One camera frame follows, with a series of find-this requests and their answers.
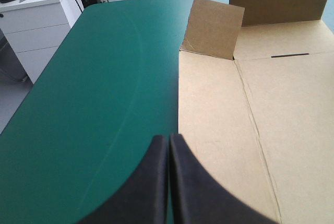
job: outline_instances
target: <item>white desk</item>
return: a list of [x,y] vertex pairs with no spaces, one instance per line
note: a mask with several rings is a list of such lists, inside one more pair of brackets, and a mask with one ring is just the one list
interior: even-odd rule
[[35,83],[81,12],[75,0],[16,0],[0,4],[0,14],[2,32]]

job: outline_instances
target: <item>floor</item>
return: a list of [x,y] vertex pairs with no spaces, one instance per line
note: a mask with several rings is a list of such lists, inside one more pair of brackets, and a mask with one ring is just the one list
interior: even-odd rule
[[25,76],[15,53],[5,44],[0,48],[0,133],[32,88],[29,78],[17,82],[8,78],[22,79]]
[[[0,50],[0,68],[8,68],[15,58],[15,54],[8,47]],[[0,133],[32,87],[33,84],[29,79],[23,82],[14,82],[0,72]]]

